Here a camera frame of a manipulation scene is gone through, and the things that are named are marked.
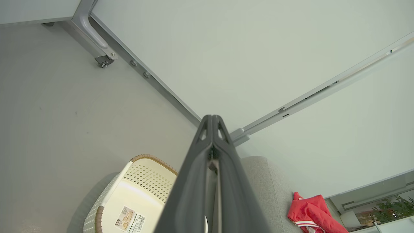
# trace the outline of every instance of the red cloth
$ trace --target red cloth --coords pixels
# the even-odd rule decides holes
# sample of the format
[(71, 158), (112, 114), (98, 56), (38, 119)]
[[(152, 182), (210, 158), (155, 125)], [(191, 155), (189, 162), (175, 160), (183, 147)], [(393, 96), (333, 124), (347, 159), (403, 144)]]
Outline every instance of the red cloth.
[(322, 195), (303, 199), (295, 192), (287, 217), (306, 233), (348, 233), (333, 219)]

